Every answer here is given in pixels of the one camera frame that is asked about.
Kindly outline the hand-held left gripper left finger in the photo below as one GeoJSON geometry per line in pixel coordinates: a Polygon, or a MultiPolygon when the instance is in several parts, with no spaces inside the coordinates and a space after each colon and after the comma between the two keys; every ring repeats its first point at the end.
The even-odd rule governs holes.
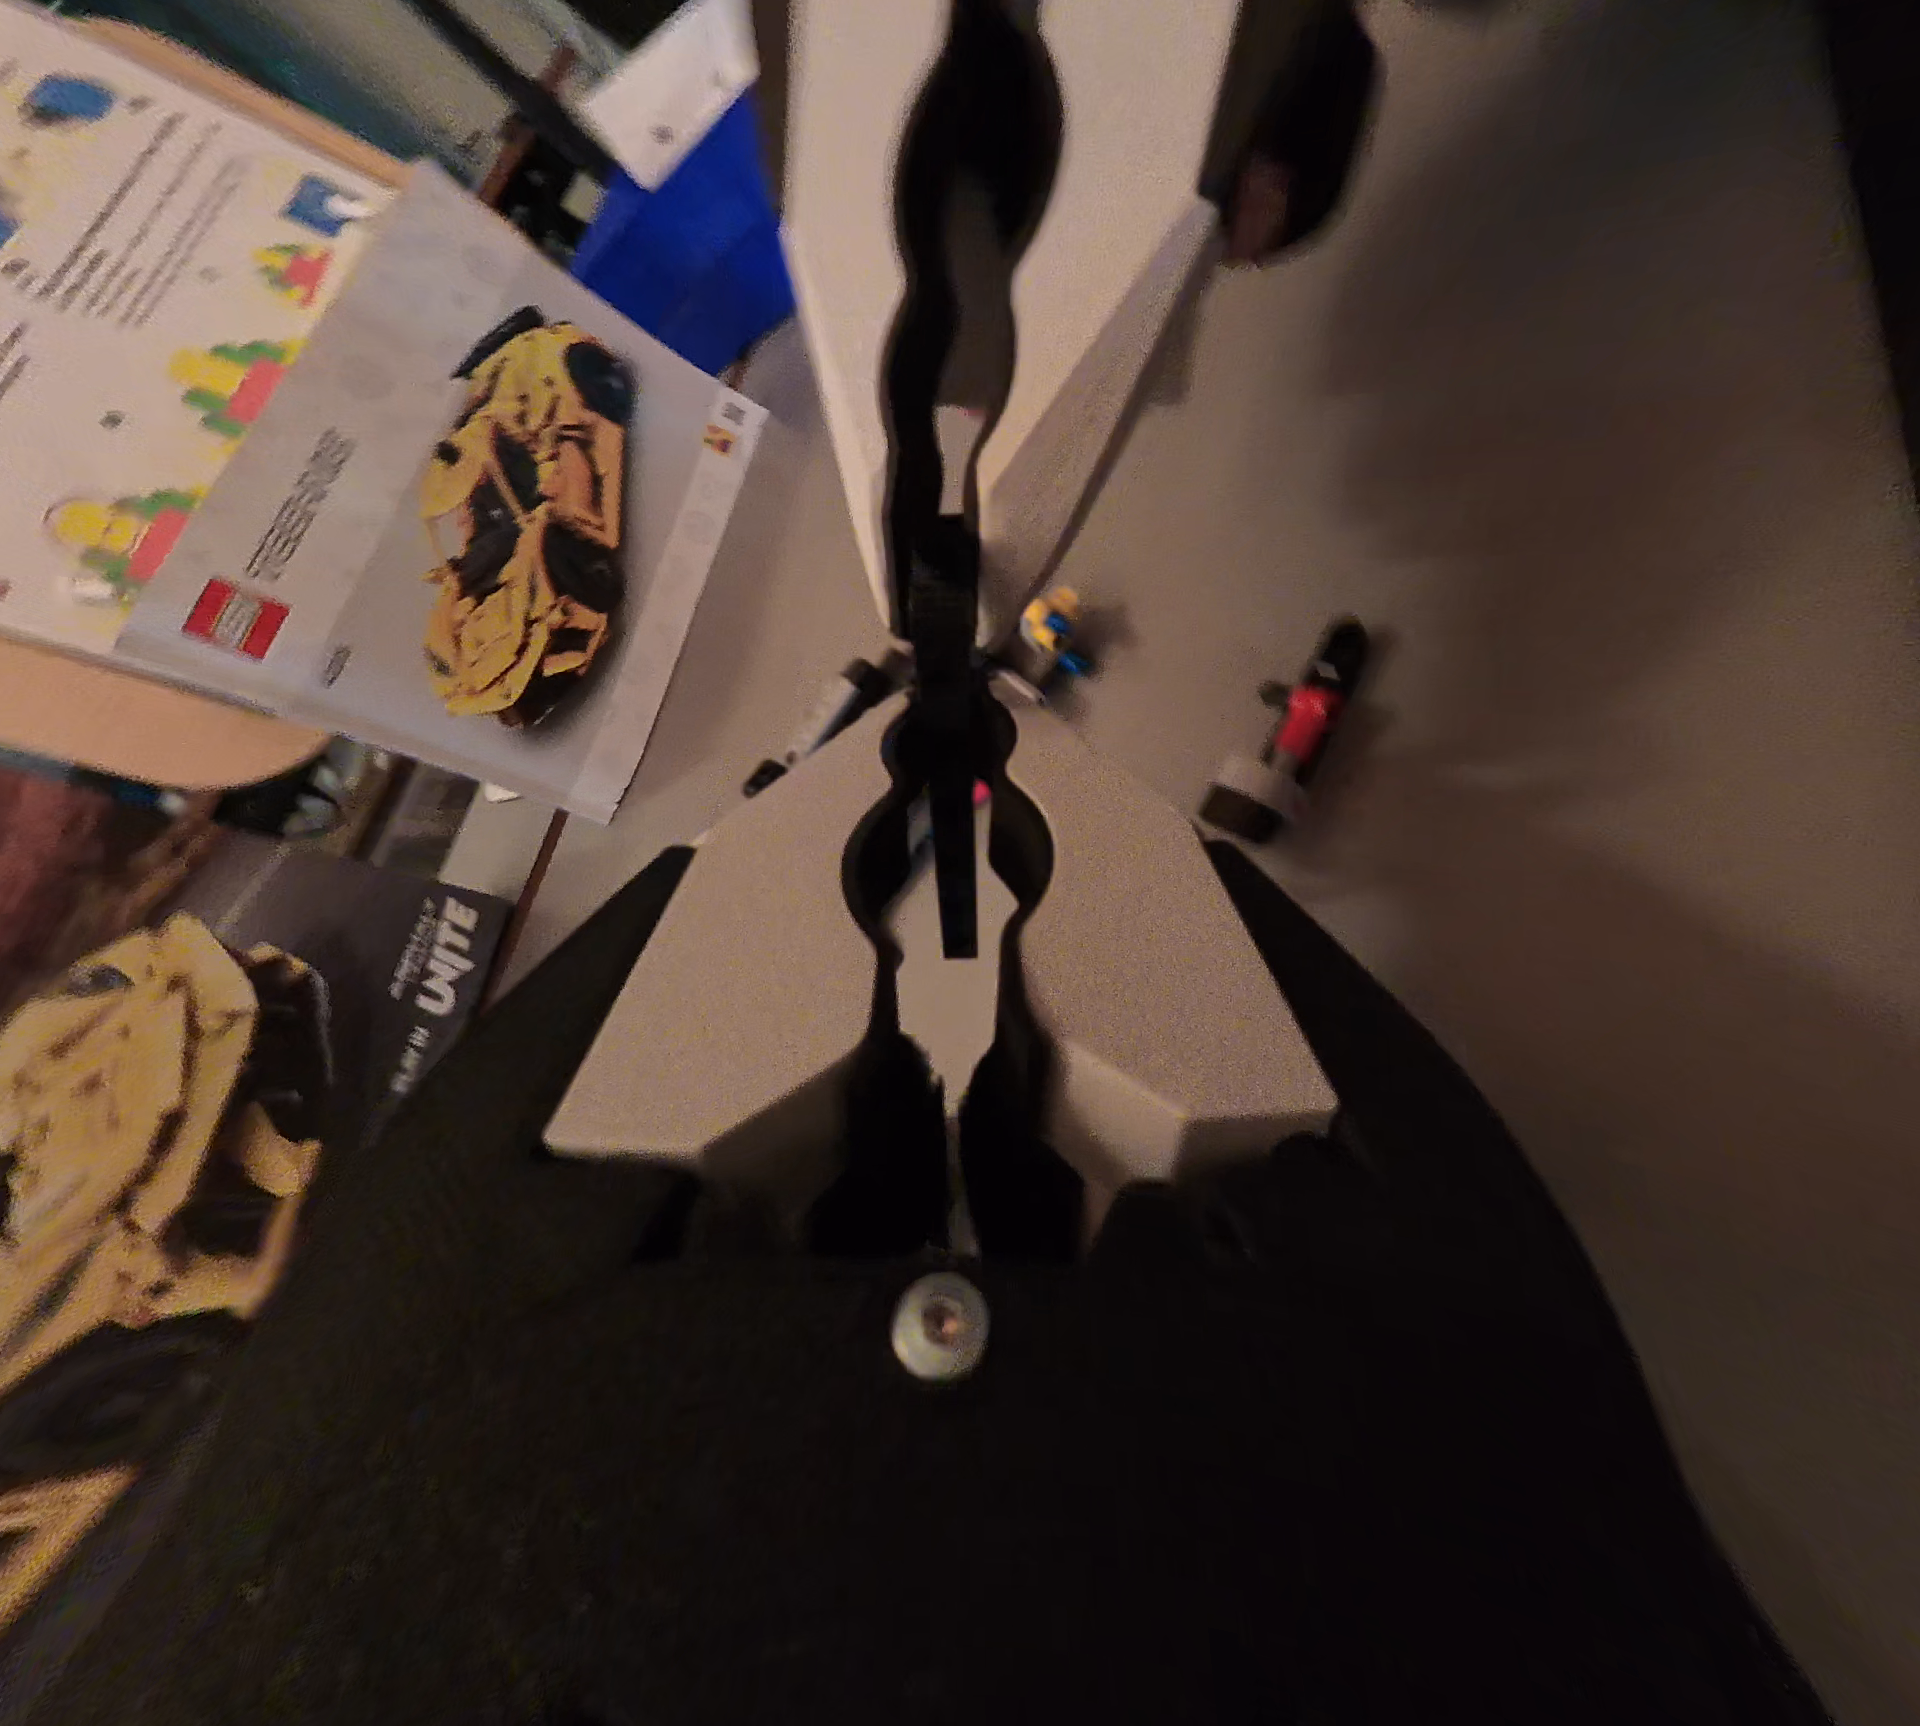
{"type": "Polygon", "coordinates": [[[694,845],[543,1129],[586,1163],[664,1168],[801,1231],[848,1171],[949,1207],[949,1109],[901,1026],[901,958],[848,893],[895,790],[885,699],[694,845]]]}

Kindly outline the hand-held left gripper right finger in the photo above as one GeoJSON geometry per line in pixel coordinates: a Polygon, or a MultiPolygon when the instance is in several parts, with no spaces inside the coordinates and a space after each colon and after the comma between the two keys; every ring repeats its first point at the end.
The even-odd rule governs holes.
{"type": "Polygon", "coordinates": [[[990,1040],[965,1093],[979,1230],[1096,1230],[1323,1136],[1336,1095],[1202,834],[1055,711],[996,699],[982,867],[990,1040]]]}

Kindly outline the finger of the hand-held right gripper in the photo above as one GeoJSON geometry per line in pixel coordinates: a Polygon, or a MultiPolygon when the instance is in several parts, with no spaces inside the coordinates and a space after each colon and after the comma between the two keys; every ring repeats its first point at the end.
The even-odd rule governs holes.
{"type": "Polygon", "coordinates": [[[1218,244],[1204,200],[1245,0],[996,0],[1059,149],[1012,264],[1012,374],[972,457],[984,648],[1017,634],[1127,441],[1218,244]]]}
{"type": "Polygon", "coordinates": [[[901,173],[954,0],[788,0],[780,241],[855,543],[901,634],[887,357],[906,301],[901,173]]]}

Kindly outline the small black toy connector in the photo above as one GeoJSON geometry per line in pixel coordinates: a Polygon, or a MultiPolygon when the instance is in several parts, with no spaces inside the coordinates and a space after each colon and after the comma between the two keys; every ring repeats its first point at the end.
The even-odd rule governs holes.
{"type": "Polygon", "coordinates": [[[942,955],[979,955],[974,641],[979,539],[965,514],[934,516],[914,543],[914,760],[925,777],[942,955]]]}

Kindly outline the black toy brick frame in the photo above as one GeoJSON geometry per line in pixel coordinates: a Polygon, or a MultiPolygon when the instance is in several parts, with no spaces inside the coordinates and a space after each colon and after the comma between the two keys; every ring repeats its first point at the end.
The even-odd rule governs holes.
{"type": "Polygon", "coordinates": [[[906,648],[893,648],[881,658],[853,658],[819,694],[815,703],[802,716],[785,747],[766,756],[752,767],[743,781],[745,797],[754,799],[780,777],[788,776],[809,756],[819,753],[840,731],[853,728],[876,705],[903,692],[914,671],[913,656],[906,648]]]}

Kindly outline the grey desk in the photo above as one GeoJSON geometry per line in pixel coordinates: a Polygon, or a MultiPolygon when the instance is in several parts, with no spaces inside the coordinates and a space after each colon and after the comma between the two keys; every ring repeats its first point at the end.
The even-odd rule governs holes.
{"type": "Polygon", "coordinates": [[[504,1458],[553,1721],[1916,1721],[1916,504],[1802,0],[1380,1],[1129,551],[1387,610],[1276,889],[1342,1095],[993,1264],[638,1264],[504,1458]]]}

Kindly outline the person's right hand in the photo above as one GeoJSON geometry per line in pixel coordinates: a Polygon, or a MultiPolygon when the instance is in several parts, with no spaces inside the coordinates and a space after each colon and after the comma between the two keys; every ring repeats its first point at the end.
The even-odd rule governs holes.
{"type": "Polygon", "coordinates": [[[1293,240],[1290,213],[1290,168],[1267,153],[1249,153],[1221,217],[1221,262],[1252,270],[1276,260],[1293,240]]]}

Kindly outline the blue storage bin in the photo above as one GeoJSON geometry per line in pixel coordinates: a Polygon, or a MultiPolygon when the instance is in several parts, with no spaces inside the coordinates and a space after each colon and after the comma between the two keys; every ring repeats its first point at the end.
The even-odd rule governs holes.
{"type": "Polygon", "coordinates": [[[692,366],[721,375],[797,311],[749,85],[647,188],[615,172],[571,274],[692,366]]]}

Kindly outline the white paper card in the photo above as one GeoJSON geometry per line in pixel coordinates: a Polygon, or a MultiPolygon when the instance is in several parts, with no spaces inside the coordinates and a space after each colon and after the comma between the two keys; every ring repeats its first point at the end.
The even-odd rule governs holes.
{"type": "Polygon", "coordinates": [[[588,87],[581,111],[615,163],[656,192],[759,71],[754,0],[686,0],[588,87]]]}

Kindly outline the black beam with grey connector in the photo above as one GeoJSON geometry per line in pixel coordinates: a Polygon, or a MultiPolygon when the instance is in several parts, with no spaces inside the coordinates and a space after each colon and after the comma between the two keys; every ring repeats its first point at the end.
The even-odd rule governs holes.
{"type": "Polygon", "coordinates": [[[1260,742],[1218,763],[1199,803],[1199,823],[1252,847],[1290,831],[1361,696],[1373,656],[1365,622],[1342,615],[1324,627],[1295,680],[1265,682],[1260,742]]]}

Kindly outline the small yellow blue toy piece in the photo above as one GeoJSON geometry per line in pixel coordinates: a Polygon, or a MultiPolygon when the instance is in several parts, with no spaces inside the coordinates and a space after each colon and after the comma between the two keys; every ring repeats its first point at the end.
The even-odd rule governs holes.
{"type": "Polygon", "coordinates": [[[1085,643],[1085,601],[1072,585],[1051,585],[1020,611],[1020,675],[1043,697],[1069,682],[1096,671],[1096,660],[1085,643]]]}

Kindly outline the grey instruction booklet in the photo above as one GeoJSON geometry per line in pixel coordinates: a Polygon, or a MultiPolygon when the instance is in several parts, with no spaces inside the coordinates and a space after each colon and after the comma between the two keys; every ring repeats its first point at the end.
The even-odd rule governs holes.
{"type": "Polygon", "coordinates": [[[421,162],[113,656],[608,823],[766,420],[421,162]]]}

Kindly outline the toy car box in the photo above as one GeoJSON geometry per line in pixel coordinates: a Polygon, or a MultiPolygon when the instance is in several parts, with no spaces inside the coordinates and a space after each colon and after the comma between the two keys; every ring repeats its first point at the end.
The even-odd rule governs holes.
{"type": "Polygon", "coordinates": [[[156,1548],[325,1169],[490,993],[516,901],[178,822],[4,862],[4,1721],[156,1548]]]}

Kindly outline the white printed instruction sheet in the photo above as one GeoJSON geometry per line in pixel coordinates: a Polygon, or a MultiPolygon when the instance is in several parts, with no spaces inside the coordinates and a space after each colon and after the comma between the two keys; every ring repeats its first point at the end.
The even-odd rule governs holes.
{"type": "Polygon", "coordinates": [[[397,190],[4,0],[4,636],[108,658],[397,190]]]}

